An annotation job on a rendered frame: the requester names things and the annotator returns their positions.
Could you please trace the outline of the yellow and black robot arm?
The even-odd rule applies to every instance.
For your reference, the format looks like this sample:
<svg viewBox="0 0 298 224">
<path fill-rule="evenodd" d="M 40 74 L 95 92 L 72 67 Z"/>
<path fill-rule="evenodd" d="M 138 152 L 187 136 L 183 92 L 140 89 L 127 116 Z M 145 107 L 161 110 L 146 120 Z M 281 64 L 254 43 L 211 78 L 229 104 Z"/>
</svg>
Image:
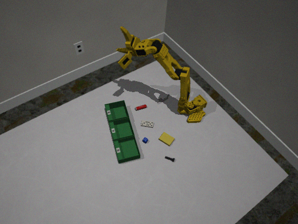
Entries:
<svg viewBox="0 0 298 224">
<path fill-rule="evenodd" d="M 188 101 L 190 97 L 190 68 L 182 68 L 170 55 L 165 44 L 161 44 L 160 39 L 142 40 L 135 46 L 134 50 L 137 56 L 147 56 L 148 54 L 154 53 L 152 56 L 161 64 L 170 78 L 180 80 L 180 98 L 177 112 L 180 114 L 188 114 L 188 123 L 201 122 L 202 117 L 206 114 L 203 111 L 206 101 L 201 96 L 195 97 L 193 101 Z"/>
</svg>

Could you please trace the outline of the grey domino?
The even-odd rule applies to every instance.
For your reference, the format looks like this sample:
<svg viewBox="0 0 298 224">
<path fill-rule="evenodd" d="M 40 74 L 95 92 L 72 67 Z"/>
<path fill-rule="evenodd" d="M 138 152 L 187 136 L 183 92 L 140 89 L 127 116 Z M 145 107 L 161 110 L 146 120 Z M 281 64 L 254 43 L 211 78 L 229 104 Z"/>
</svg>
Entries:
<svg viewBox="0 0 298 224">
<path fill-rule="evenodd" d="M 153 122 L 142 120 L 142 121 L 141 121 L 141 126 L 144 126 L 144 127 L 151 127 L 151 128 L 153 128 Z"/>
</svg>

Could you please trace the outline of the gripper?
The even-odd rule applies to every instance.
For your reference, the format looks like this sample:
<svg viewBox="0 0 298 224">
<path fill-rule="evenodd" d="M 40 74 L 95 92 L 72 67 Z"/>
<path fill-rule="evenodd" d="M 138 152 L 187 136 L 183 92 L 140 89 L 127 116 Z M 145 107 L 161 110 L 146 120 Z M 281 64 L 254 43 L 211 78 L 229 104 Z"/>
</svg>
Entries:
<svg viewBox="0 0 298 224">
<path fill-rule="evenodd" d="M 125 53 L 125 55 L 118 61 L 118 64 L 125 69 L 131 62 L 132 55 L 136 56 L 135 53 L 135 46 L 138 45 L 141 41 L 140 38 L 135 37 L 134 35 L 130 35 L 128 30 L 126 30 L 124 27 L 120 27 L 122 33 L 124 34 L 124 37 L 126 39 L 126 48 L 118 48 L 116 49 L 118 52 Z"/>
</svg>

